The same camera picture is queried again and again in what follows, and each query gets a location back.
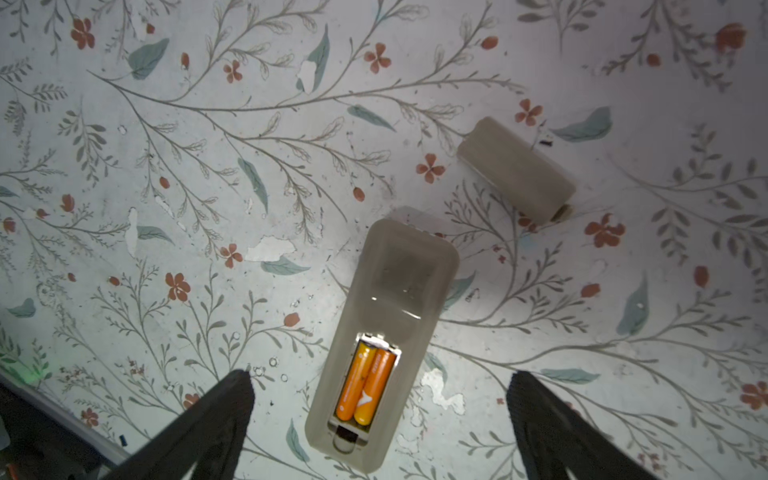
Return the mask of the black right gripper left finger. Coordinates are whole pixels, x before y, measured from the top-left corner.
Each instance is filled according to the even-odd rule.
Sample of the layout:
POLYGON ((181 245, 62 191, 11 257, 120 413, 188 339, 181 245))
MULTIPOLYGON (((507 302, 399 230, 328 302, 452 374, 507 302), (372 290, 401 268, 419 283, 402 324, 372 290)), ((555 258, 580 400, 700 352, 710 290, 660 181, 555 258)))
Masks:
POLYGON ((109 479, 232 479, 255 402, 250 376, 234 370, 109 479))

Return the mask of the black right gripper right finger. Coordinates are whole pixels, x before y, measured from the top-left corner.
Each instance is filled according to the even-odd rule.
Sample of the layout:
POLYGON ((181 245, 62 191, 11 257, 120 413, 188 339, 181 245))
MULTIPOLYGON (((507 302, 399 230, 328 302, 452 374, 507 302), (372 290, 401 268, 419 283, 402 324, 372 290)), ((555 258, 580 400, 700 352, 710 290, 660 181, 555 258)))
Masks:
POLYGON ((512 375, 506 403, 529 479, 652 479, 534 375, 512 375))

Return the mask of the orange AA battery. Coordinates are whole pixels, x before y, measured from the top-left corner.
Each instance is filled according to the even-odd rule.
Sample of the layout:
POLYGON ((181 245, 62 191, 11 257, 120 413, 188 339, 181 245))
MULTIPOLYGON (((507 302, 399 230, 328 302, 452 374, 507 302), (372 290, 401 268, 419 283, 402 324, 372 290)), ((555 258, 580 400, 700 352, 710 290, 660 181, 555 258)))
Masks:
POLYGON ((392 351, 380 349, 376 352, 353 414, 358 425, 367 427, 372 423, 396 359, 392 351))
POLYGON ((339 420, 349 421, 353 417, 376 352, 377 349, 367 343, 358 344, 336 406, 335 416, 339 420))

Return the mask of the white universal AC remote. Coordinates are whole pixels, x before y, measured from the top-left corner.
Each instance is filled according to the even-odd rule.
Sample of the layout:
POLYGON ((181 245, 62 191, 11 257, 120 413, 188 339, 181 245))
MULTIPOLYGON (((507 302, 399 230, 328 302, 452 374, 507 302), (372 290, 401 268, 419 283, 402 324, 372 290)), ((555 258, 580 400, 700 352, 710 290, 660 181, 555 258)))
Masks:
POLYGON ((370 227, 305 423, 311 447, 361 474, 382 466, 458 266, 446 240, 392 219, 370 227), (360 342, 397 357, 367 427, 335 416, 360 342))

